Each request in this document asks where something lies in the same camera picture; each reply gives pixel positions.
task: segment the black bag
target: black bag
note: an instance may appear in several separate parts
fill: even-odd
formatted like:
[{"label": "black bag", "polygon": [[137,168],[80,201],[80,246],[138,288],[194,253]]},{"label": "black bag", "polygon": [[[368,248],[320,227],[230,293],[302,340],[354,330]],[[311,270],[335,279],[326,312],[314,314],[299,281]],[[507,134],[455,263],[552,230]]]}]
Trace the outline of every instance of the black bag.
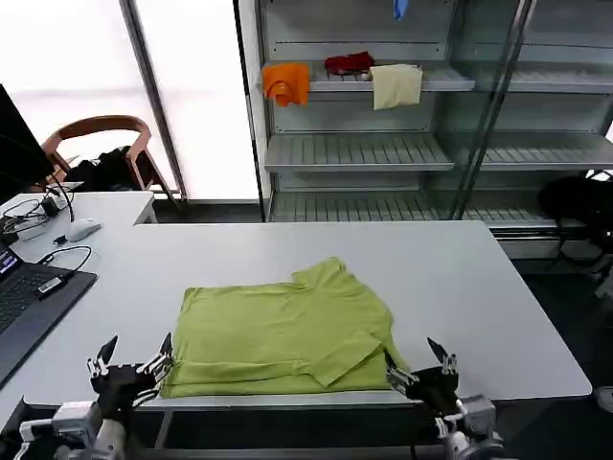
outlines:
[{"label": "black bag", "polygon": [[96,162],[81,161],[68,172],[64,181],[83,182],[81,192],[119,192],[139,190],[125,162],[129,147],[103,153]]},{"label": "black bag", "polygon": [[[613,253],[613,182],[587,177],[564,177],[547,184],[538,194],[543,212],[556,221],[560,243],[558,256],[572,263],[592,265]],[[562,220],[585,224],[590,241],[602,250],[596,259],[577,260],[562,251],[565,237]]]}]

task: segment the beige cloth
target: beige cloth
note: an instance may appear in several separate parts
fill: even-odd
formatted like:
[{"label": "beige cloth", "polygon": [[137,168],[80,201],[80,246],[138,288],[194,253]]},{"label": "beige cloth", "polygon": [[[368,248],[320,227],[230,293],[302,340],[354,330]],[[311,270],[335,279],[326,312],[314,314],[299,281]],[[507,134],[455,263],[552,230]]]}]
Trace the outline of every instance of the beige cloth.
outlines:
[{"label": "beige cloth", "polygon": [[422,71],[417,65],[371,67],[375,110],[420,103]]}]

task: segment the laptop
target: laptop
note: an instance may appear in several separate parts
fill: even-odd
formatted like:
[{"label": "laptop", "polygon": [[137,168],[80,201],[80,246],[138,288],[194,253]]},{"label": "laptop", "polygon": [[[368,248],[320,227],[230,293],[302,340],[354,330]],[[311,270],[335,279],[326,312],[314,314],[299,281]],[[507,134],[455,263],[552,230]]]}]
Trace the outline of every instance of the laptop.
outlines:
[{"label": "laptop", "polygon": [[0,387],[97,278],[78,271],[63,288],[38,300],[39,287],[70,271],[29,264],[0,243]]}]

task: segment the wooden chair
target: wooden chair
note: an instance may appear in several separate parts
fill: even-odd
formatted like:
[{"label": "wooden chair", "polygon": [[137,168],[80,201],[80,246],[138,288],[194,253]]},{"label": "wooden chair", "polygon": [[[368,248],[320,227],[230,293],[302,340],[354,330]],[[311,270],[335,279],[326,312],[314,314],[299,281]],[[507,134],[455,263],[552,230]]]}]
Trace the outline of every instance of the wooden chair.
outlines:
[{"label": "wooden chair", "polygon": [[132,175],[134,183],[138,184],[141,190],[148,190],[154,184],[162,187],[162,191],[169,200],[178,207],[172,192],[166,181],[157,169],[153,158],[147,149],[147,144],[151,138],[151,131],[147,124],[136,117],[127,115],[107,115],[103,117],[85,118],[65,127],[61,127],[54,132],[49,139],[41,146],[47,154],[47,158],[54,164],[57,170],[57,178],[61,179],[70,171],[68,163],[57,153],[57,146],[66,140],[74,137],[86,136],[94,132],[109,131],[113,129],[127,129],[139,133],[134,144],[129,148],[125,155],[125,161]]}]

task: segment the blue object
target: blue object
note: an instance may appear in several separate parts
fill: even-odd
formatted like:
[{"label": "blue object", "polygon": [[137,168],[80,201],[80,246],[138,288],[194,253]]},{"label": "blue object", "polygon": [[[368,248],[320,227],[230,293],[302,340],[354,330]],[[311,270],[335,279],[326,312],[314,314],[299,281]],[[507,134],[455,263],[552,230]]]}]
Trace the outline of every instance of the blue object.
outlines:
[{"label": "blue object", "polygon": [[394,19],[399,21],[409,6],[409,0],[394,0]]}]

